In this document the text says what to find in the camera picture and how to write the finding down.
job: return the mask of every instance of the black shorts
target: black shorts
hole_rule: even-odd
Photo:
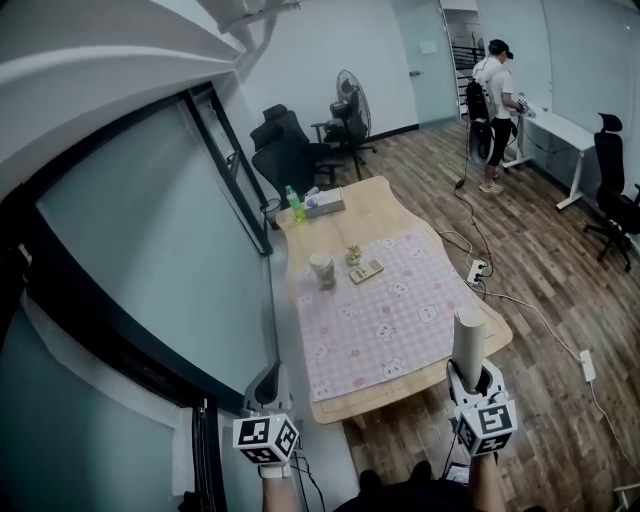
[[[511,136],[511,119],[498,119],[497,117],[491,121],[494,131],[493,153],[489,159],[489,165],[497,167],[500,160],[504,157],[504,150],[509,144]]]

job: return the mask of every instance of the white shirt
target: white shirt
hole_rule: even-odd
[[[481,60],[473,67],[474,78],[486,83],[484,76],[496,67],[502,68],[502,63],[495,57],[489,56]],[[503,94],[513,94],[513,79],[511,73],[505,69],[503,72],[494,75],[493,78],[486,83],[487,92],[491,96],[491,101],[496,106],[496,117],[498,119],[511,119],[509,109],[502,104]]]

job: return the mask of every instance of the wrist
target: wrist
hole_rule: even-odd
[[[282,480],[291,476],[291,466],[258,466],[258,474],[264,480]]]

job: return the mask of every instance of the tablecloth cartoon print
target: tablecloth cartoon print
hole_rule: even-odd
[[[308,267],[296,300],[313,401],[407,375],[451,355],[453,315],[472,293],[428,235],[415,229],[362,247],[362,264],[385,269],[356,286],[343,254],[336,286],[321,289]]]

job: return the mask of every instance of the person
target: person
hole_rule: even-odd
[[[513,80],[511,72],[504,67],[508,59],[513,59],[509,45],[500,39],[489,43],[489,56],[475,65],[473,77],[484,84],[491,103],[493,104],[493,118],[491,126],[495,133],[493,153],[484,169],[484,181],[480,190],[486,194],[500,194],[504,190],[496,183],[499,174],[496,167],[504,156],[504,150],[511,135],[511,114],[509,109],[522,112],[522,106],[513,101]]]
[[[263,478],[264,512],[298,510],[290,473],[290,470],[282,471],[282,478]],[[374,471],[364,471],[360,475],[360,494],[335,512],[393,510],[504,512],[506,506],[494,455],[471,459],[468,488],[448,480],[434,480],[428,461],[419,462],[407,482],[386,487]]]

